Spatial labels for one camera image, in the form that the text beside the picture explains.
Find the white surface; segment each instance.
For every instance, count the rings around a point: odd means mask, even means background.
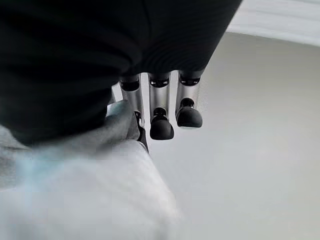
[[[320,0],[243,0],[228,31],[320,46]]]
[[[224,36],[202,77],[203,127],[171,115],[174,139],[148,139],[185,215],[181,240],[320,239],[319,62],[316,47]],[[172,114],[176,90],[174,72]]]

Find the white ceiling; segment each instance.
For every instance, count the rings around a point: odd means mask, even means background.
[[[320,46],[320,0],[243,0],[227,31]]]

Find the gray fabric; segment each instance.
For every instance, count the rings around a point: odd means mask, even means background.
[[[24,164],[31,179],[0,192],[1,240],[178,239],[175,197],[139,142],[73,152],[54,165],[43,158],[50,148],[34,151],[44,174]]]
[[[13,187],[21,181],[20,174],[17,174],[17,160],[28,162],[41,156],[46,161],[52,161],[52,158],[61,160],[74,153],[90,155],[104,145],[137,140],[138,137],[134,112],[125,100],[108,105],[102,127],[39,145],[36,150],[20,144],[7,129],[0,126],[0,189]]]

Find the silver cylinder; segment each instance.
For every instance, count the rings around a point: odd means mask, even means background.
[[[180,109],[181,101],[185,98],[191,99],[194,102],[194,108],[197,107],[198,96],[199,96],[200,82],[193,86],[186,86],[180,82],[180,76],[178,80],[178,89],[176,93],[175,101],[175,113]]]
[[[154,111],[156,108],[164,109],[166,118],[169,120],[169,94],[170,81],[168,85],[163,87],[154,87],[149,82],[150,121],[154,118]]]
[[[142,98],[141,84],[139,88],[133,91],[125,91],[121,88],[122,97],[124,100],[128,100],[131,104],[133,111],[139,112],[141,115],[142,126],[145,126],[144,104]]]

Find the black joint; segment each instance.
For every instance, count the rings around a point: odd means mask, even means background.
[[[163,115],[153,118],[150,128],[150,137],[154,140],[169,140],[175,136],[174,128]]]
[[[179,81],[184,86],[192,87],[200,82],[200,78],[185,78],[183,76],[180,76]]]
[[[176,114],[179,127],[200,128],[203,120],[199,111],[190,106],[182,107]]]
[[[148,73],[150,85],[155,88],[163,88],[169,84],[170,73]]]
[[[181,104],[180,104],[180,108],[183,108],[183,107],[194,108],[195,102],[191,98],[184,98],[184,99],[182,99]]]
[[[127,92],[137,90],[140,87],[139,75],[121,76],[120,87]]]
[[[180,70],[179,75],[186,79],[200,79],[205,69],[199,71]]]
[[[167,111],[164,110],[162,107],[157,107],[153,111],[153,116],[164,116],[164,117],[166,117],[166,115],[167,115]]]

